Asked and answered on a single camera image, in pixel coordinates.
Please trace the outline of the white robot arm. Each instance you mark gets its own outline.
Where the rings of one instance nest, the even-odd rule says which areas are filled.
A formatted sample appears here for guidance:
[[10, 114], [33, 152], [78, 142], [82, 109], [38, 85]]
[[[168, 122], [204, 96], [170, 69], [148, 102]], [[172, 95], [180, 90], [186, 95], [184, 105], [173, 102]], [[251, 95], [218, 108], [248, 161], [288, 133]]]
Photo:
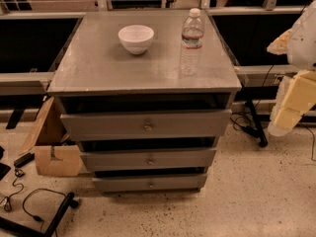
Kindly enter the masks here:
[[292, 78], [284, 76], [279, 83], [268, 126], [269, 134], [284, 136], [316, 105], [316, 1], [267, 51], [285, 54], [288, 63], [298, 69]]

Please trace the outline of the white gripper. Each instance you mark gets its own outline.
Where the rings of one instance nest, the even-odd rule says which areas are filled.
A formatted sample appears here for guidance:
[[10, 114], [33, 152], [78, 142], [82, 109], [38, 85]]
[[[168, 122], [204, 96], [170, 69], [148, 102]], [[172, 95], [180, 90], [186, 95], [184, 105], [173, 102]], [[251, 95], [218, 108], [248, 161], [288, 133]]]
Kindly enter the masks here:
[[316, 71], [302, 70], [292, 78], [284, 76], [276, 93], [268, 132], [272, 136], [284, 136], [291, 132], [316, 105]]

